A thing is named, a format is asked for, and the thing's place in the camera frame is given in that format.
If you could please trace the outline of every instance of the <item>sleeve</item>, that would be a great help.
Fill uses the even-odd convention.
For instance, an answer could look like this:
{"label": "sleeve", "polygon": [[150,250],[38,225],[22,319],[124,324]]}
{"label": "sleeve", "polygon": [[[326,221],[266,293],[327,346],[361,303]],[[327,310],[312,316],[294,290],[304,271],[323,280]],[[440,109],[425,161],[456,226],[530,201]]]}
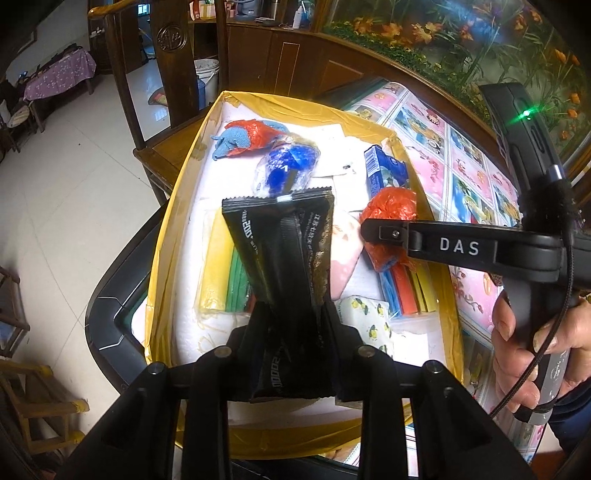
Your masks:
{"label": "sleeve", "polygon": [[591,378],[556,402],[549,425],[570,455],[591,427]]}

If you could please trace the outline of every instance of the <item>fish tank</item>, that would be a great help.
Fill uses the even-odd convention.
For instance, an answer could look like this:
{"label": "fish tank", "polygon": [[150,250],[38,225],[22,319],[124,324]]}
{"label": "fish tank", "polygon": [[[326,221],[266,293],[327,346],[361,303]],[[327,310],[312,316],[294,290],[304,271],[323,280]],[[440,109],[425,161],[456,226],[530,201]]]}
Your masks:
{"label": "fish tank", "polygon": [[479,85],[520,82],[563,163],[591,137],[587,79],[569,45],[522,0],[335,0],[323,31],[411,69],[491,124]]}

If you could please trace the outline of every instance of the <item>human hand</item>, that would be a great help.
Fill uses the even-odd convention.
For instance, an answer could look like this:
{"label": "human hand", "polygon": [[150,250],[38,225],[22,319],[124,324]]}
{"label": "human hand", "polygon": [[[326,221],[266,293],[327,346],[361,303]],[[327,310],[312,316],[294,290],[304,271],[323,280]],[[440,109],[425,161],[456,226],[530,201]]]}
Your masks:
{"label": "human hand", "polygon": [[[534,335],[534,349],[539,350],[548,336],[554,320],[546,323]],[[495,348],[493,368],[496,374],[496,393],[499,399],[517,383],[534,354],[521,348],[513,336],[515,333],[515,315],[507,303],[504,294],[500,295],[492,311],[492,344]],[[591,304],[581,299],[579,305],[568,310],[546,353],[564,352],[571,349],[569,363],[564,373],[558,396],[562,397],[577,385],[591,377]],[[540,401],[540,391],[534,381],[538,376],[538,367],[513,399],[507,404],[513,413],[520,405],[535,408]]]}

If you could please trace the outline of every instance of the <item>screw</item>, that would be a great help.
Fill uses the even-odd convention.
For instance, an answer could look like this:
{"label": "screw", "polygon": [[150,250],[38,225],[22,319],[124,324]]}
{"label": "screw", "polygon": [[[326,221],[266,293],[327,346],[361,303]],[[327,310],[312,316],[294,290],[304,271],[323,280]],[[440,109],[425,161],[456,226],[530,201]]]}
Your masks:
{"label": "screw", "polygon": [[443,372],[443,365],[437,360],[427,360],[425,362],[425,367],[427,367],[427,370],[429,370],[432,374]]}
{"label": "screw", "polygon": [[213,354],[218,358],[226,358],[232,354],[232,349],[230,347],[228,347],[228,345],[222,345],[222,346],[217,347],[213,351]]}
{"label": "screw", "polygon": [[148,365],[148,372],[152,375],[158,375],[162,373],[164,370],[164,364],[162,362],[154,362],[153,364]]}
{"label": "screw", "polygon": [[357,349],[357,353],[363,358],[372,358],[375,355],[375,348],[369,345],[362,345]]}

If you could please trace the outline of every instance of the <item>wooden chair backrest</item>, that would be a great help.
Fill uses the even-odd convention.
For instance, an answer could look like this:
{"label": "wooden chair backrest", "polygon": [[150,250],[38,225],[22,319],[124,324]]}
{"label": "wooden chair backrest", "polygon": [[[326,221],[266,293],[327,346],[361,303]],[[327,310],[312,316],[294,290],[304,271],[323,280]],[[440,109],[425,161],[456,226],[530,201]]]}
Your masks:
{"label": "wooden chair backrest", "polygon": [[[104,18],[109,59],[115,84],[134,139],[135,147],[143,150],[145,139],[139,126],[137,113],[125,76],[125,63],[115,26],[115,15],[127,8],[136,8],[145,0],[121,0],[112,5],[94,7],[88,12],[91,20]],[[220,63],[220,89],[228,88],[228,31],[224,0],[215,0],[217,52]],[[189,42],[187,0],[158,0],[150,2],[150,26],[154,39],[154,52],[168,103],[171,128],[181,125],[199,113],[197,76],[193,64],[193,51]]]}

